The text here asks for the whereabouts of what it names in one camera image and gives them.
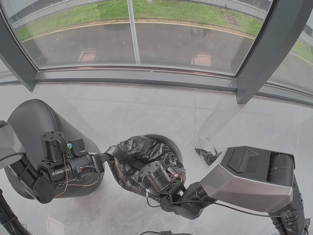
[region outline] glass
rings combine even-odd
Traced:
[[[5,64],[0,59],[0,77],[8,75],[8,74],[11,74],[11,72],[9,71],[9,69],[5,66]]]
[[[135,65],[126,0],[1,1],[38,69]],[[235,76],[270,3],[133,0],[141,66]]]
[[[313,11],[291,51],[267,81],[313,95]]]

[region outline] metal pole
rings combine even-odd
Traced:
[[[136,26],[135,26],[135,18],[134,18],[134,10],[133,10],[133,2],[132,2],[132,0],[127,0],[127,6],[128,6],[129,21],[131,23],[131,37],[133,39],[135,60],[136,60],[136,64],[140,65],[139,50],[138,50],[138,43],[137,43],[137,34],[136,34]]]

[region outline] black plastic bag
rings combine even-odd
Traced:
[[[186,170],[170,148],[154,139],[134,136],[117,145],[110,146],[106,153],[113,156],[108,165],[116,182],[124,189],[146,196],[146,190],[138,184],[138,175],[145,165],[162,160],[175,168],[186,181]]]
[[[213,164],[213,162],[221,155],[222,151],[220,153],[217,153],[217,150],[214,148],[215,155],[212,154],[210,151],[206,151],[204,149],[197,149],[195,148],[195,151],[203,158],[208,165]]]

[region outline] yellow road line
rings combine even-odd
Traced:
[[[135,23],[145,23],[145,24],[174,24],[174,25],[184,25],[184,26],[193,26],[193,27],[199,27],[199,28],[204,28],[204,29],[213,29],[213,30],[217,30],[217,31],[222,31],[222,32],[226,32],[226,33],[230,33],[230,34],[234,34],[234,35],[238,35],[238,36],[242,36],[242,37],[247,37],[250,39],[254,39],[254,37],[249,37],[249,36],[245,36],[243,34],[239,34],[236,32],[231,32],[228,30],[222,30],[222,29],[217,29],[217,28],[213,28],[213,27],[208,27],[208,26],[201,26],[201,25],[194,25],[194,24],[187,24],[187,23],[174,23],[174,22],[153,22],[153,21],[135,21]],[[53,34],[53,33],[57,33],[57,32],[61,32],[61,31],[65,31],[65,30],[70,30],[70,29],[78,29],[78,28],[83,28],[83,27],[89,27],[89,26],[96,26],[96,25],[105,25],[105,24],[129,24],[129,22],[109,22],[109,23],[92,23],[92,24],[86,24],[86,25],[80,25],[80,26],[74,26],[74,27],[70,27],[70,28],[65,28],[65,29],[59,29],[59,30],[55,30],[52,32],[47,32],[45,34],[41,34],[29,39],[26,39],[24,41],[22,41],[22,43],[29,41],[31,39],[35,39],[37,37],[42,37],[42,36],[46,36],[49,34]]]

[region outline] gray window frame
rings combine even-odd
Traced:
[[[131,0],[128,0],[130,19],[134,22],[129,1]],[[5,37],[5,41],[0,43],[0,58],[16,77],[11,81],[10,78],[0,78],[0,84],[21,82],[30,91],[33,91],[37,82],[49,81],[151,84],[235,92],[238,104],[246,104],[253,96],[258,95],[313,106],[313,95],[267,84],[267,80],[300,36],[312,8],[313,0],[273,0],[260,32],[238,73],[228,77],[179,68],[172,70],[143,66],[115,66],[114,69],[98,67],[96,70],[79,67],[38,70],[17,41],[4,16],[5,12],[0,8],[0,31]],[[281,24],[285,25],[284,30],[281,29]],[[134,23],[132,37],[136,40]],[[136,44],[134,53],[138,54]]]

